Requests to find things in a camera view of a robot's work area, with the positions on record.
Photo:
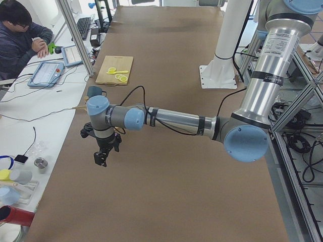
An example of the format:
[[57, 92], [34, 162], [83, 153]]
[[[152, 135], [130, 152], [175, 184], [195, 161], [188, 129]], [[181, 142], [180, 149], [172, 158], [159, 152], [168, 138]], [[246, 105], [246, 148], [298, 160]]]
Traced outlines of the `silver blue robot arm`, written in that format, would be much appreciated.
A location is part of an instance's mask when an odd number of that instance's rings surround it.
[[156, 123], [190, 136], [208, 136], [221, 142], [226, 152], [242, 162], [260, 159], [267, 151], [268, 115], [301, 37], [308, 34], [322, 1], [262, 1], [259, 24], [267, 30], [255, 70], [240, 108], [229, 118], [204, 117], [136, 104], [112, 105], [102, 95], [89, 98], [86, 107], [90, 122], [80, 134], [96, 139], [99, 151], [94, 161], [106, 166], [111, 150], [118, 150], [121, 137], [114, 128], [140, 130]]

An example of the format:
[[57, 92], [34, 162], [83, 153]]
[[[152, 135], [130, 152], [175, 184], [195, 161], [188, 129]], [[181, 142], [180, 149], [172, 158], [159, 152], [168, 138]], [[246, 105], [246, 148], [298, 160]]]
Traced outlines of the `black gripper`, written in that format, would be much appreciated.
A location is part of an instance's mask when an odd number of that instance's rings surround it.
[[119, 152], [119, 145], [122, 142], [120, 134], [112, 134], [106, 138], [96, 137], [97, 144], [99, 146], [99, 151], [93, 154], [94, 162], [103, 167], [107, 167], [106, 159], [109, 152], [114, 148], [116, 152]]

